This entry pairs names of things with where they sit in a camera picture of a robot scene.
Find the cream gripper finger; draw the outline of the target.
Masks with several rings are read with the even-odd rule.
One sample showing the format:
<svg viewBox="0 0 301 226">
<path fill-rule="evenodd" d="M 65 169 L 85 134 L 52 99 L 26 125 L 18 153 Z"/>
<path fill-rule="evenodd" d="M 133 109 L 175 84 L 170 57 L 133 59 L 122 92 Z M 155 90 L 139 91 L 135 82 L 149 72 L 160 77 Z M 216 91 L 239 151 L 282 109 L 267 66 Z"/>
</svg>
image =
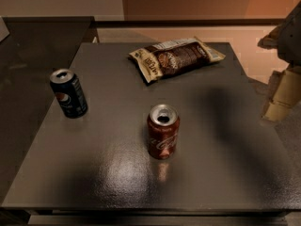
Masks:
<svg viewBox="0 0 301 226">
<path fill-rule="evenodd" d="M 258 46 L 263 49 L 277 49 L 278 39 L 282 28 L 280 25 L 275 27 L 269 34 L 261 38 L 258 42 Z"/>
<path fill-rule="evenodd" d="M 300 100 L 301 67 L 289 66 L 282 72 L 273 71 L 261 117 L 272 122 L 282 121 Z"/>
</svg>

